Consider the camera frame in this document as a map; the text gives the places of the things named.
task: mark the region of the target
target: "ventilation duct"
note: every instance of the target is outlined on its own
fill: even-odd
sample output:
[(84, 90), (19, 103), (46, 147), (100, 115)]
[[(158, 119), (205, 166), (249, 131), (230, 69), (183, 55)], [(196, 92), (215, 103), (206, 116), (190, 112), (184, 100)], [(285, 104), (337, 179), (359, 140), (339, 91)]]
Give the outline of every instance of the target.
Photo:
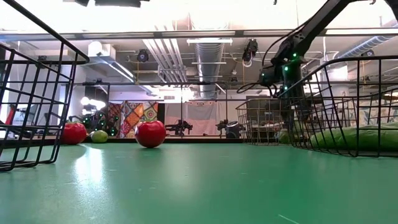
[[(391, 21), (388, 22), (384, 27), (391, 27), (391, 28), (396, 28), (398, 27), (397, 21)], [(361, 54), (367, 52), (368, 50), (371, 50), (378, 45), (381, 45), (385, 43), (388, 40), (391, 40), (394, 38), (394, 35), (389, 35), (389, 36), (374, 36), (366, 40), (362, 40), (358, 43), (356, 43), (354, 46), (350, 47), (349, 50), (342, 51), (338, 53), (335, 58), (345, 58), (345, 57), (357, 57), (360, 56)]]
[[(191, 23), (192, 29), (196, 30), (225, 30), (228, 28), (227, 22), (220, 22), (219, 24), (203, 23), (203, 18), (195, 15), (191, 15)], [(224, 44), (198, 43), (195, 45), (195, 53), (198, 61), (198, 74), (200, 81), (217, 81), (216, 76), (218, 76), (218, 72), (220, 71), (220, 64), (216, 64), (216, 62), (221, 62), (223, 52)], [(200, 96), (205, 99), (216, 98), (216, 86), (201, 85)]]
[[(224, 44), (196, 44), (195, 52), (197, 56), (198, 74), (200, 81), (216, 82), (220, 71), (220, 64), (205, 64), (220, 62), (223, 56)], [(200, 96), (202, 98), (216, 97), (215, 85), (201, 85)]]
[[(136, 76), (116, 61), (116, 49), (112, 45), (94, 41), (88, 45), (88, 56), (92, 62), (91, 64), (104, 63), (127, 78), (130, 82), (134, 83), (136, 81)], [(140, 87), (148, 95), (154, 93), (154, 89), (149, 86), (140, 85)]]

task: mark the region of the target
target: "ceiling light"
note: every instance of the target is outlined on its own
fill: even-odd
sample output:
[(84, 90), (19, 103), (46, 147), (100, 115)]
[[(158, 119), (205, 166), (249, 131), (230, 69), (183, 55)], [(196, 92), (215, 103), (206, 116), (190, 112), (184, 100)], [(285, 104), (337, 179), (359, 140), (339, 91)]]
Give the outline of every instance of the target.
[(80, 100), (80, 103), (81, 103), (83, 106), (86, 106), (86, 105), (88, 105), (88, 104), (90, 103), (90, 100), (89, 100), (87, 97), (83, 97), (83, 98)]
[(232, 44), (232, 39), (214, 39), (214, 38), (202, 38), (202, 39), (188, 39), (188, 44)]
[(382, 35), (398, 34), (398, 28), (328, 29), (326, 35)]

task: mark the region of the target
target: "black wire basket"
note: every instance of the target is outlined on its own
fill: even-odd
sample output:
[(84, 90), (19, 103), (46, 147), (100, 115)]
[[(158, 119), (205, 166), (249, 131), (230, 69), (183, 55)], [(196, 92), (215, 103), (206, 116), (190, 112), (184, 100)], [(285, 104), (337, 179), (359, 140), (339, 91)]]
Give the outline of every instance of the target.
[(397, 55), (330, 60), (287, 86), (279, 98), (289, 110), (284, 119), (290, 143), (352, 157), (398, 156), (398, 82), (383, 72), (396, 60)]
[(276, 145), (283, 129), (282, 101), (276, 98), (253, 98), (236, 107), (241, 138), (253, 145)]
[[(20, 4), (13, 0), (3, 1), (58, 40), (59, 57), (56, 60), (34, 59), (0, 44), (0, 107), (7, 112), (6, 118), (0, 121), (1, 172), (57, 160), (76, 66), (90, 61), (87, 55)], [(72, 56), (65, 56), (64, 51)], [(57, 112), (61, 112), (61, 116), (53, 119), (46, 116)], [(43, 158), (42, 151), (48, 144), (53, 144), (48, 146), (52, 148), (50, 156)]]

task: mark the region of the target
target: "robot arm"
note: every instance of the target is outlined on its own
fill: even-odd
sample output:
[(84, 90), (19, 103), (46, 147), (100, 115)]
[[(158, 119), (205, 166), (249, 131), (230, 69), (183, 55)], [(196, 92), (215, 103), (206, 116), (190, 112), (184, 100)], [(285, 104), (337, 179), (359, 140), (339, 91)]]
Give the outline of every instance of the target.
[[(351, 2), (365, 0), (327, 0), (327, 2), (297, 31), (291, 33), (279, 46), (271, 66), (263, 67), (259, 76), (259, 84), (272, 86), (284, 81), (287, 89), (301, 79), (301, 64), (305, 61), (304, 54), (308, 51), (315, 37)], [(398, 0), (385, 0), (398, 19)], [(294, 90), (295, 96), (303, 95), (302, 88)]]

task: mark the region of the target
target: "colorful tapestry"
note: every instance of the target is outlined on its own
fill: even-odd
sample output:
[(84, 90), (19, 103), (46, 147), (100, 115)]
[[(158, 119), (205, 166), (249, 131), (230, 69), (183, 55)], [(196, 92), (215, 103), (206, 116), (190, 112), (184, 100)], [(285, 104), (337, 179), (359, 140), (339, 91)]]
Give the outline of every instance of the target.
[(130, 103), (121, 104), (121, 128), (119, 138), (133, 138), (134, 128), (140, 121), (157, 120), (157, 103)]

